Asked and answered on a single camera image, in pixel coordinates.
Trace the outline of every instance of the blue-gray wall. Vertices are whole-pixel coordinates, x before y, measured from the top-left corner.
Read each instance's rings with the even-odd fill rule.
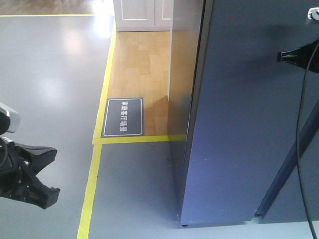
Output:
[[[254,217],[295,142],[304,70],[278,63],[277,52],[318,38],[319,25],[305,24],[314,6],[318,0],[214,1],[194,133],[188,134],[182,225]],[[303,123],[318,97],[318,76],[311,73]],[[184,116],[187,106],[178,108]]]

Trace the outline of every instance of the gray floor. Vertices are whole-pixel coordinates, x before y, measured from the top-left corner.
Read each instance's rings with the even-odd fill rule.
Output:
[[[112,24],[112,17],[0,17],[0,101],[21,114],[17,133],[6,136],[57,148],[38,176],[61,188],[47,210],[0,198],[2,239],[76,238]]]
[[[166,142],[103,145],[90,239],[312,238],[307,223],[182,228],[167,158]]]

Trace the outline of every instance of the black cable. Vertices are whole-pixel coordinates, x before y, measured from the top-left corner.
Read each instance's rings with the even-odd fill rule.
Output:
[[[0,168],[1,168],[8,158],[8,146],[1,137],[0,137],[0,145],[2,146],[1,148],[4,150],[3,158],[0,159]]]
[[[304,75],[304,80],[303,80],[303,89],[302,89],[302,93],[301,93],[301,98],[300,98],[300,105],[299,105],[299,111],[298,111],[298,119],[297,119],[297,127],[296,127],[296,148],[297,148],[297,171],[298,171],[298,179],[299,179],[299,186],[300,186],[300,191],[301,191],[301,196],[303,198],[303,203],[304,203],[304,208],[305,208],[305,213],[306,213],[306,217],[307,217],[307,221],[309,224],[309,228],[311,231],[311,234],[313,235],[314,239],[318,239],[315,229],[314,229],[314,225],[313,222],[311,220],[310,217],[310,213],[309,213],[309,207],[308,207],[308,203],[306,200],[306,196],[305,196],[305,192],[304,192],[304,181],[303,181],[303,177],[302,177],[302,173],[301,173],[301,169],[300,169],[300,144],[299,144],[299,131],[300,131],[300,121],[301,121],[301,116],[303,113],[303,107],[304,107],[304,101],[305,101],[305,91],[306,91],[306,85],[307,85],[307,76],[308,76],[308,72],[309,72],[309,67],[310,64],[313,60],[313,57],[315,55],[315,53],[317,52],[319,47],[319,41],[308,61],[306,70],[305,70],[305,75]]]

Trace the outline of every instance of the black floor sign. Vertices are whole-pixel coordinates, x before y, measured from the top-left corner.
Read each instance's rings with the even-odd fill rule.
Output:
[[[102,137],[143,135],[143,98],[107,99]]]

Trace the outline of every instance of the gray panel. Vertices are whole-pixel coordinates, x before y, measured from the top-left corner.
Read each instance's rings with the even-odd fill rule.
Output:
[[[305,194],[313,220],[319,220],[319,133],[313,138],[301,159],[301,172]],[[306,221],[306,214],[300,193],[297,169],[280,191],[262,223]]]
[[[149,0],[121,0],[122,19],[147,19],[147,2]]]
[[[170,70],[168,134],[179,204],[203,0],[175,0]]]
[[[162,19],[171,19],[172,18],[172,10],[173,10],[173,0],[161,0],[162,1],[162,9],[161,11]]]
[[[304,70],[277,52],[318,37],[305,25],[319,1],[216,0],[202,76],[182,224],[254,217],[295,141]],[[305,117],[318,100],[310,74]]]

